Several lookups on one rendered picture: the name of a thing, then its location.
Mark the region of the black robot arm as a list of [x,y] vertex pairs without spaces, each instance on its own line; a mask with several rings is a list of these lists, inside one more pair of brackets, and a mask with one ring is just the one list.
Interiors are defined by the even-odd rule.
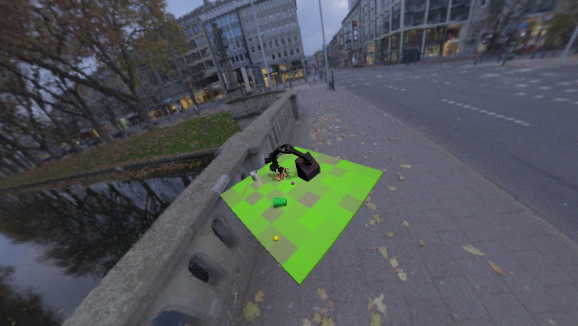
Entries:
[[[285,151],[282,151],[282,148],[284,148],[284,147],[285,147]],[[309,165],[312,165],[312,158],[313,158],[312,155],[310,155],[310,154],[304,154],[304,153],[302,153],[302,152],[294,149],[294,147],[293,147],[292,145],[290,145],[290,144],[284,144],[284,145],[282,145],[282,146],[278,146],[278,148],[277,148],[273,153],[270,153],[270,154],[269,154],[269,158],[264,158],[265,163],[271,163],[271,162],[272,162],[273,164],[277,163],[277,159],[278,159],[277,155],[278,155],[279,153],[281,153],[281,152],[284,153],[284,154],[294,154],[294,155],[296,155],[296,156],[298,156],[298,157],[300,157],[300,158],[303,158],[304,165],[305,165],[306,167],[308,167]],[[277,167],[276,167],[275,165],[273,165],[273,164],[272,164],[272,166],[269,168],[272,172],[277,169]],[[276,169],[275,169],[275,168],[276,168]]]

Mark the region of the dark grey cylindrical cup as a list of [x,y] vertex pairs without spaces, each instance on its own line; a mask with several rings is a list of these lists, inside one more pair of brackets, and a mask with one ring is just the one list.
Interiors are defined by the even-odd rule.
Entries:
[[252,171],[250,173],[250,175],[251,175],[253,181],[258,181],[260,179],[257,171]]

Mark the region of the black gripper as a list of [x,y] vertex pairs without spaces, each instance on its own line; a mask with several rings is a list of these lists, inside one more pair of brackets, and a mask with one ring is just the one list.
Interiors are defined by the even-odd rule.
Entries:
[[[278,169],[278,172],[279,172],[279,173],[280,173],[280,175],[281,175],[281,174],[282,174],[282,171],[284,170],[284,168],[283,168],[283,167],[279,167],[278,163],[279,163],[279,162],[277,162],[277,163],[275,163],[275,164],[273,164],[273,163],[272,163],[272,164],[273,164],[273,165],[275,165],[275,166],[277,167],[277,169]],[[271,167],[271,166],[272,166],[272,164],[271,164],[269,167]]]

